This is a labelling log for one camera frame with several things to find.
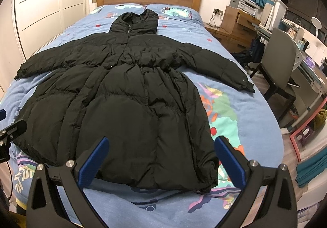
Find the white wardrobe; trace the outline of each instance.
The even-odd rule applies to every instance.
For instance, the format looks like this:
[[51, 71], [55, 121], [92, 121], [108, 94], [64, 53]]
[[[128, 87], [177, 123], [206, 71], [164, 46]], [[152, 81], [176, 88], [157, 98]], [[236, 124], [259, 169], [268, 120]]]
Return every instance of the white wardrobe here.
[[20, 65], [85, 16], [85, 0], [4, 0], [0, 5], [0, 98]]
[[85, 16], [85, 0], [14, 0], [18, 40], [28, 59]]

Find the wooden nightstand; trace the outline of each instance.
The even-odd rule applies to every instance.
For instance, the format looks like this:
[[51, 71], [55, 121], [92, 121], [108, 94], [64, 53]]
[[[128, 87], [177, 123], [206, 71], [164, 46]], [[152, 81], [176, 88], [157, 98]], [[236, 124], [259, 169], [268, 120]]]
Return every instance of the wooden nightstand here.
[[248, 49], [257, 33], [252, 25], [260, 24], [255, 17], [230, 6], [226, 7], [225, 15], [220, 28], [205, 24], [209, 31], [230, 53]]

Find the black puffer coat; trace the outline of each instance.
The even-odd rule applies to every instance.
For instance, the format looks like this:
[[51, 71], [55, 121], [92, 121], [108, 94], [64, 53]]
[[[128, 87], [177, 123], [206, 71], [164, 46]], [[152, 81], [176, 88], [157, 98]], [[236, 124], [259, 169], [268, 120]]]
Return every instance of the black puffer coat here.
[[234, 62], [198, 46], [156, 35], [158, 15], [125, 13], [97, 33], [29, 58], [16, 78], [53, 71], [19, 118], [14, 143], [37, 162], [62, 165], [106, 136], [110, 151], [98, 177], [151, 189], [208, 190], [218, 159], [186, 65], [238, 90], [253, 84]]

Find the power outlet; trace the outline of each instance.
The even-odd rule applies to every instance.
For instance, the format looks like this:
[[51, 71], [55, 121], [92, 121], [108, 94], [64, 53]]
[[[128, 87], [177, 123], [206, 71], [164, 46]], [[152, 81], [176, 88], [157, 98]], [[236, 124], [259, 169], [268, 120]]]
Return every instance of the power outlet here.
[[219, 10], [218, 8], [215, 8], [215, 9], [214, 9], [214, 14], [218, 14], [218, 15], [222, 16], [223, 13], [224, 13], [224, 11], [221, 11], [221, 10]]

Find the pillow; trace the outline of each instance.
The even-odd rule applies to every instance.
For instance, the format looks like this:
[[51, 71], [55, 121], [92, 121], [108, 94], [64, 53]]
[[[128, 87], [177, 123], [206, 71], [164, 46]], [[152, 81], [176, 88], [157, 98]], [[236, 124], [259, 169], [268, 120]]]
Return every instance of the pillow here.
[[180, 21], [191, 21], [203, 26], [203, 21], [199, 13], [189, 7], [153, 3], [145, 6], [145, 9], [147, 8], [156, 12], [159, 16]]
[[138, 3], [122, 3], [119, 5], [99, 6], [96, 9], [94, 9], [93, 11], [91, 11], [90, 15], [102, 14], [102, 15], [111, 15], [111, 16], [106, 16], [106, 17], [118, 17], [126, 12], [133, 12], [133, 13], [141, 14], [141, 13], [143, 13], [144, 9], [145, 9], [145, 7], [142, 5], [139, 5]]

